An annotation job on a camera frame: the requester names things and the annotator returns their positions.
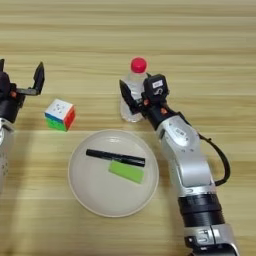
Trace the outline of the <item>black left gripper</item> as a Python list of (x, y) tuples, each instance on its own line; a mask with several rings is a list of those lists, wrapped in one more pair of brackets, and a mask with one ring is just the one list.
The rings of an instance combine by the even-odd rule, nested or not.
[[(0, 59), (0, 72), (4, 69), (4, 59)], [(4, 118), (11, 123), (14, 123), (19, 109), (23, 106), (25, 98), (27, 96), (40, 95), (45, 81), (44, 65), (39, 63), (34, 73), (34, 85), (33, 88), (18, 88), (15, 84), (12, 84), (10, 91), (4, 95), (0, 93), (0, 118)]]

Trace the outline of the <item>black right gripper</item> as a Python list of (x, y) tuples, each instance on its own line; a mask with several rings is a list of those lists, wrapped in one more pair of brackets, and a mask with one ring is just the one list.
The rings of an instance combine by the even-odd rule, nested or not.
[[(146, 73), (147, 78), (152, 77), (150, 73)], [(142, 93), (144, 92), (143, 85), (139, 83), (127, 83), (120, 80), (119, 87), (121, 96), (128, 106), (132, 115), (141, 113), (142, 116), (147, 119), (154, 129), (166, 119), (177, 116), (178, 112), (169, 108), (167, 101), (153, 103), (149, 99), (142, 99)]]

